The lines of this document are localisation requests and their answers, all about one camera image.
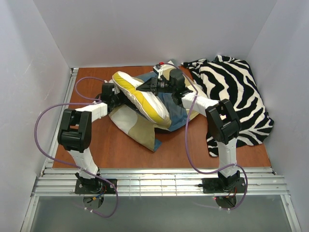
zebra striped cloth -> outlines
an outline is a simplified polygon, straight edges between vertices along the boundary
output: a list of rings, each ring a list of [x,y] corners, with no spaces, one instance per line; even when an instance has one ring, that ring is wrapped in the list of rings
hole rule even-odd
[[[214,61],[184,62],[195,83],[207,97],[229,99],[241,122],[237,147],[261,144],[270,134],[274,121],[268,116],[249,64],[245,60],[217,56]],[[209,154],[218,156],[217,142],[206,135]]]

aluminum frame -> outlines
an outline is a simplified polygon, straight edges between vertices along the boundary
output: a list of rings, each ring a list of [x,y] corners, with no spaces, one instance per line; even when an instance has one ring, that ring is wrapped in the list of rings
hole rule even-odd
[[[70,82],[64,102],[69,102],[78,68],[72,69]],[[67,106],[63,106],[60,116]],[[57,132],[60,126],[59,117],[55,134],[48,154],[56,156]],[[54,161],[46,159],[41,176],[37,178],[25,216],[21,232],[31,229],[40,196],[80,196],[74,194],[77,169],[53,168]],[[201,169],[210,172],[215,169]],[[248,195],[280,195],[293,232],[301,231],[283,175],[276,175],[271,167],[245,168],[248,176]],[[101,169],[105,178],[118,179],[119,196],[214,196],[204,194],[197,185],[202,178],[216,177],[216,174],[203,175],[193,169]]]

wooden table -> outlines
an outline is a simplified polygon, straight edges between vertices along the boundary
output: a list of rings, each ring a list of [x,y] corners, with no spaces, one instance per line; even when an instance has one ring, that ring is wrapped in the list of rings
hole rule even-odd
[[[110,80],[117,71],[123,71],[131,76],[150,72],[151,66],[110,67],[110,68],[80,68],[77,79],[85,76]],[[101,91],[101,82],[84,80],[78,90],[85,96],[95,97]],[[70,102],[87,102],[73,92]],[[188,143],[190,154],[197,167],[218,167],[218,158],[208,154],[206,144],[207,119],[198,115],[189,123]],[[170,133],[156,134],[162,145],[152,152],[119,130],[108,116],[92,124],[92,141],[90,150],[94,162],[100,168],[190,168],[190,163],[184,148],[184,127]],[[57,149],[56,158],[74,162],[63,146]],[[237,148],[237,162],[244,167],[270,167],[270,162],[264,145],[244,146]],[[55,162],[54,168],[69,168],[70,166]]]

gray wall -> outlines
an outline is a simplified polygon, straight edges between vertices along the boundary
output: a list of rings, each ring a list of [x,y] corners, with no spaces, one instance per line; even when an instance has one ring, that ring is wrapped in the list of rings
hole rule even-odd
[[[39,113],[62,102],[70,69],[32,0],[0,1],[0,231],[20,231],[44,161],[33,139]],[[48,151],[59,110],[39,140]]]
[[[309,2],[278,0],[247,60],[275,120],[266,142],[284,174],[303,231],[309,231]]]
[[[34,0],[70,67],[246,58],[276,0]]]

folded cloth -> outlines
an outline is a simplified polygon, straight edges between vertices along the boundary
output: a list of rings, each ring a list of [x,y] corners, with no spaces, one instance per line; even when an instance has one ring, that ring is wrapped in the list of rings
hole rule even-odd
[[[270,134],[274,121],[268,116],[249,64],[245,60],[217,56],[212,62],[200,59],[184,62],[193,80],[207,97],[213,100],[229,99],[241,122],[237,147],[261,144]],[[214,138],[206,135],[208,151],[218,156]]]
[[[163,75],[165,78],[169,79],[169,72],[174,68],[169,65],[164,65],[162,68]],[[143,83],[149,78],[156,76],[156,73],[149,72],[137,76],[134,79]],[[185,81],[185,84],[188,88],[192,88],[188,81]],[[185,125],[188,115],[187,112],[189,111],[177,106],[172,100],[171,93],[159,93],[158,98],[162,101],[169,112],[171,124],[168,127],[149,121],[142,113],[140,113],[140,111],[132,109],[127,105],[115,108],[109,115],[113,123],[120,130],[151,151],[156,151],[162,144],[161,141],[155,138],[155,128],[160,128],[166,131],[177,130]],[[190,120],[197,115],[197,112],[192,112]]]

